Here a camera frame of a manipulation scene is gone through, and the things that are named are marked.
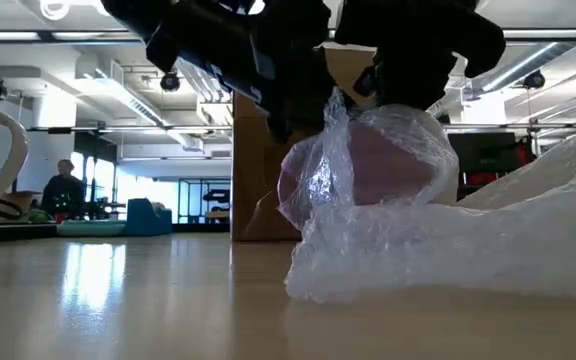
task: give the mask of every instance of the ceiling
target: ceiling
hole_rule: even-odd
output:
[[[333,9],[331,27],[336,24],[336,16],[341,0],[325,0]],[[92,6],[73,6],[70,13],[59,21],[46,19],[40,10],[40,0],[0,0],[0,30],[50,29],[50,30],[111,30],[121,26],[110,17],[100,14]],[[481,0],[479,12],[503,27],[574,27],[576,26],[576,1],[570,0]],[[520,63],[538,51],[541,44],[521,44],[509,46],[497,69],[483,75],[486,80],[500,71]],[[135,91],[141,99],[152,105],[162,117],[172,124],[197,125],[202,118],[192,116],[197,108],[198,96],[187,79],[181,79],[181,89],[176,93],[163,93],[158,86],[163,74],[146,59],[141,45],[125,46],[48,46],[48,45],[0,45],[0,66],[36,66],[58,78],[72,78],[72,64],[81,54],[96,54],[103,59],[117,61],[125,71],[125,85]],[[465,61],[461,60],[451,74],[447,96],[442,101],[443,110],[450,114],[454,122],[462,121],[463,104],[461,88],[468,84],[463,76]],[[525,90],[505,89],[507,122],[527,122],[531,114],[544,114],[549,121],[576,122],[576,79],[560,82],[576,74],[576,48],[542,67],[546,77],[546,88],[530,94]],[[143,124],[133,111],[118,103],[112,96],[80,94],[80,123],[104,118],[113,124]],[[124,143],[168,144],[174,140],[165,135],[126,134],[111,135],[113,141]],[[562,136],[561,132],[551,137]],[[206,141],[223,141],[206,139]]]

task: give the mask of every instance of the person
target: person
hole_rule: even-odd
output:
[[[83,183],[72,175],[75,166],[70,160],[60,160],[57,170],[59,175],[50,179],[44,188],[41,208],[52,216],[58,213],[77,216],[84,207]]]

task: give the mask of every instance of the plastic bag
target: plastic bag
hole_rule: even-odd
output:
[[[280,210],[303,235],[286,278],[291,297],[324,302],[435,285],[576,296],[576,137],[463,202],[495,209],[482,211],[431,203],[454,191],[457,161],[445,137],[421,125],[429,116],[403,106],[370,110],[355,122],[379,129],[433,176],[416,194],[395,186],[393,196],[358,205],[360,159],[350,155],[339,94],[326,118],[325,131],[284,161],[282,180],[299,174],[293,191],[279,185]]]

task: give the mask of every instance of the clear plastic wrap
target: clear plastic wrap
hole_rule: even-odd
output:
[[[576,296],[576,137],[461,206],[442,205],[456,190],[458,165],[430,116],[387,106],[350,122],[335,94],[326,119],[325,131],[295,145],[283,164],[280,210],[303,236],[286,278],[291,297],[348,300],[434,285]],[[414,194],[394,185],[370,205],[358,199],[355,123],[378,129],[432,178]]]

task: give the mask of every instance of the floor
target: floor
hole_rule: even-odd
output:
[[[290,301],[294,244],[0,244],[0,359],[576,359],[576,300],[448,289]]]

